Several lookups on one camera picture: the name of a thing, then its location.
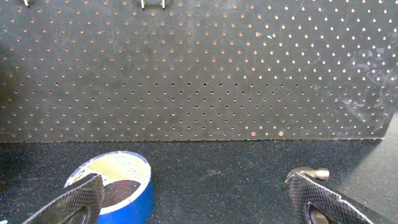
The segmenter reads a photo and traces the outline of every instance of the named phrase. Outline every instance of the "black countertop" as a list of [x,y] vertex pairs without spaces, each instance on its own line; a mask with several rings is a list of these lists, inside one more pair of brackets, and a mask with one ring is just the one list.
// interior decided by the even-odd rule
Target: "black countertop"
[[284,185],[296,167],[326,167],[328,186],[398,220],[398,116],[382,141],[66,142],[0,145],[0,220],[63,187],[106,152],[150,162],[148,223],[295,223]]

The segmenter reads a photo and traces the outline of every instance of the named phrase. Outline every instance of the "gray surface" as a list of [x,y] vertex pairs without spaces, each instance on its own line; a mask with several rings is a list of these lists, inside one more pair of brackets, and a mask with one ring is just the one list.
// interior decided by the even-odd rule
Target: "gray surface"
[[1,1],[0,141],[385,134],[396,1],[159,3]]
[[148,223],[296,223],[284,185],[296,167],[327,167],[327,185],[398,220],[398,117],[383,141],[66,142],[2,144],[0,218],[62,188],[82,163],[128,150],[151,164]]

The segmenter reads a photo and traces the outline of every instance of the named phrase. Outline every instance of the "blue tape roll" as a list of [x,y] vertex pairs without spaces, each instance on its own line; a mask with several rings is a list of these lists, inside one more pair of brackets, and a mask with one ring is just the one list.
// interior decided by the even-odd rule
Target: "blue tape roll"
[[[101,174],[106,189],[97,224],[141,224],[147,220],[154,207],[154,185],[150,165],[144,157],[127,151],[97,156],[77,168],[65,187],[90,173]],[[120,184],[123,181],[128,181],[130,185]]]

